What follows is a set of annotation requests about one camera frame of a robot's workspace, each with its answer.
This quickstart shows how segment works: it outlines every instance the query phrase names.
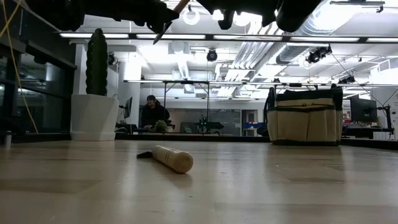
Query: tool bag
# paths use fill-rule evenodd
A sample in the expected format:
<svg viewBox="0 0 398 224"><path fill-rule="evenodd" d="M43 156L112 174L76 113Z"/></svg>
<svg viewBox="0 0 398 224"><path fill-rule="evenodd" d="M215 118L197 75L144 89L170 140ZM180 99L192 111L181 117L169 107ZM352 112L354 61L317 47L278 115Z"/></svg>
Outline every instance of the tool bag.
<svg viewBox="0 0 398 224"><path fill-rule="evenodd" d="M286 91L268 104L267 127L274 144L337 146L343 128L343 89Z"/></svg>

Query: cable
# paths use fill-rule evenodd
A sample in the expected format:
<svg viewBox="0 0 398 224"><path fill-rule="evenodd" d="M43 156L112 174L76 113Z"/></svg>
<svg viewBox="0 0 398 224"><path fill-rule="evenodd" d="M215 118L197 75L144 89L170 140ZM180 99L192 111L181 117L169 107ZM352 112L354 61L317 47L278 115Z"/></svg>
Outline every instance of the cable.
<svg viewBox="0 0 398 224"><path fill-rule="evenodd" d="M11 14L11 16L10 16L10 19L7 20L7 14L6 14L6 1L3 0L4 17L5 17L5 19L6 19L7 22L6 22L6 25L4 26L4 28L2 29L2 31L0 32L0 37L2 37L2 35L3 35L4 32L6 31L6 29L8 29L8 26L9 26L10 22L12 21L12 19L14 18L15 14L17 13L18 8L19 8L19 6L21 5L21 3L22 3L22 0L19 0L18 3L17 3L17 7L14 9L14 12L12 12L12 14Z"/></svg>
<svg viewBox="0 0 398 224"><path fill-rule="evenodd" d="M338 62L338 64L344 69L344 71L348 74L348 75L351 75L348 71L347 71L347 69L345 69L345 67L340 63L340 61L339 60L337 60L337 58L335 57L335 55L334 54L331 54L335 59L336 59L336 61ZM383 107L384 107L384 105L387 103L387 101L388 100L390 100L393 96L394 96L394 94L395 94L395 92L390 96L390 98L386 101L386 103L381 103L376 97L374 97L372 94L371 94L371 92L369 91L369 90L367 90L367 89L365 89L361 84L359 84L359 82L358 81L356 81L355 80L355 82L366 92L366 93L368 93L371 97L373 97L374 98L374 100L376 100L378 103L380 103L380 105L382 105ZM384 116L385 117L387 117L387 114L386 114L386 112L384 112L384 110L381 110L382 112L383 112L383 114L384 114ZM396 139L396 132L395 132L395 127L394 127L394 125L393 124L391 124L391 126L394 128L394 139Z"/></svg>
<svg viewBox="0 0 398 224"><path fill-rule="evenodd" d="M16 9L15 9L14 12L13 12L13 15L14 15L15 12L17 11L17 9L18 9L19 4L21 3L21 1L22 1L22 0L20 0L20 1L18 2L17 7L16 7ZM9 25L9 23L11 22L13 16L10 17L10 20L9 20L9 21L7 20L6 2L5 2L5 1L3 1L3 3L2 3L2 9L3 9L3 11L4 11L4 18L5 18L5 20L7 21L6 26L3 28L3 30L7 30L8 42L9 42L9 45L10 45L12 62L13 62L13 64L14 64L14 70L15 70L15 74L16 74L16 77L17 77L17 80L18 80L18 85L19 85L19 88L21 89L21 96L22 96L22 99L24 100L25 107L26 107L27 113L28 113L28 115L29 115L29 118L30 118L30 120L32 121L33 127L35 128L35 131L36 131L36 133L38 134L39 131L37 130L37 126L36 126L36 124L35 124L35 121L34 121L34 119L33 119L33 117L32 117L32 114L30 113L29 107L28 107L28 105L27 105L27 102L26 102L26 99L25 99L25 96L24 96L24 91L22 90L21 79L19 78L18 67L17 67L17 63L16 63L16 60L15 60L15 56L14 56L14 50L13 50L13 48L12 48L12 41L11 41L11 36L10 36L10 31L9 31L9 29L8 29L8 25Z"/></svg>

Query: white planter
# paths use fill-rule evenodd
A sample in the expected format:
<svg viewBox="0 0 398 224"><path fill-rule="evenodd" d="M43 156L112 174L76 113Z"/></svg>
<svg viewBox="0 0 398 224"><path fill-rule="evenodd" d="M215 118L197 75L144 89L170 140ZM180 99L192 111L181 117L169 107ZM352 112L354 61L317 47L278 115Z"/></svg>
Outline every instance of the white planter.
<svg viewBox="0 0 398 224"><path fill-rule="evenodd" d="M119 100L98 95L72 95L74 141L113 141Z"/></svg>

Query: yellow cable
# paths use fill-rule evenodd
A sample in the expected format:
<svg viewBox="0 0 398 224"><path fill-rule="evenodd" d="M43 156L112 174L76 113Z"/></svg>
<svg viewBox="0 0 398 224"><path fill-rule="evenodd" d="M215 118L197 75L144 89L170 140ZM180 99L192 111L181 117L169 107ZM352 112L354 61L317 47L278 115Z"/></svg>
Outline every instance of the yellow cable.
<svg viewBox="0 0 398 224"><path fill-rule="evenodd" d="M16 7L16 9L15 9L14 12L17 11L17 9L18 9L20 3L21 3L21 1L19 1L19 3L18 3L18 5L17 5L17 7ZM3 3L2 3L2 9L3 9L3 11L4 11L4 18L5 18L5 20L7 21L6 2L5 2L5 1L3 1ZM28 112L28 114L29 114L30 120L31 120L32 123L33 123L33 127L35 128L35 131L36 131L36 133L38 134L39 131L37 130L36 123L35 123L35 121L34 121L32 115L31 115L31 113L30 113L29 107L28 107L28 105L27 105L27 103L26 103L26 99L25 99L25 96L24 96L24 92L22 91L21 79L19 78L18 67L17 67L17 63L16 63L16 60L15 60L15 56L14 56L14 50L13 50L13 48L12 48L10 30L8 29L8 25L9 25L9 23L11 22L11 20L12 20L12 16L10 17L10 20L7 21L6 26L5 26L5 28L3 28L3 30L7 30L8 42L9 42L9 45L10 45L12 62L14 63L15 74L16 74L16 77L17 77L17 79L18 79L19 88L21 89L22 99L24 100L25 107L26 107L26 110L27 110L27 112Z"/></svg>
<svg viewBox="0 0 398 224"><path fill-rule="evenodd" d="M17 7L14 9L14 12L12 12L10 19L7 20L7 15L6 15L6 0L3 0L3 8L4 8L4 17L6 18L6 25L4 26L4 28L2 29L1 33L0 33L0 37L2 37L2 35L4 34L4 32L6 31L6 29L8 29L8 25L10 24L10 22L12 21L12 19L14 18L15 14L18 11L19 6L21 5L22 0L19 0L19 2L17 3Z"/></svg>

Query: black cap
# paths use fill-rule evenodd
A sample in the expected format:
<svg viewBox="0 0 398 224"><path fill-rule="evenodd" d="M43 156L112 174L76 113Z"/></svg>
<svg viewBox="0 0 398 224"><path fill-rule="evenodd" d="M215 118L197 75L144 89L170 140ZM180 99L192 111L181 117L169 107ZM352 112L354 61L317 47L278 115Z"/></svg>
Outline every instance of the black cap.
<svg viewBox="0 0 398 224"><path fill-rule="evenodd" d="M156 97L155 97L154 95L149 95L149 96L147 97L147 100L156 101Z"/></svg>

